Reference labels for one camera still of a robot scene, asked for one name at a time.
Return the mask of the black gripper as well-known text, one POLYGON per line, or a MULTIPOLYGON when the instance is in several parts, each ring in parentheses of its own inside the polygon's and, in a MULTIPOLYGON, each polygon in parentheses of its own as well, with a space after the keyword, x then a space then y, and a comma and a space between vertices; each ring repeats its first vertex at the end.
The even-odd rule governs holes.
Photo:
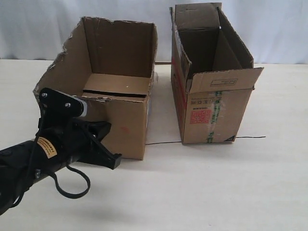
POLYGON ((33 168, 64 168, 89 156, 93 164, 116 169, 122 154, 111 153, 101 141, 111 130, 106 121, 86 122, 76 118, 40 118, 33 154, 33 168))

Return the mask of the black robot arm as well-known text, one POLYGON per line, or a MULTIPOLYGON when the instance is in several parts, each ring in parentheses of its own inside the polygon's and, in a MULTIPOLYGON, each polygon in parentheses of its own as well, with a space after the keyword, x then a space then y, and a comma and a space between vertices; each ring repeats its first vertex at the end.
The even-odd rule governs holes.
POLYGON ((57 191, 66 198, 78 199, 86 195, 90 190, 90 179, 71 164, 81 162, 117 168, 122 155, 111 153, 101 143, 110 129, 111 124, 105 121, 69 119, 59 124, 44 122, 34 140, 1 150, 0 212, 3 214, 17 206, 25 192, 46 177, 54 180, 57 191), (86 190, 69 193, 60 187, 56 172, 64 167, 86 181, 86 190))

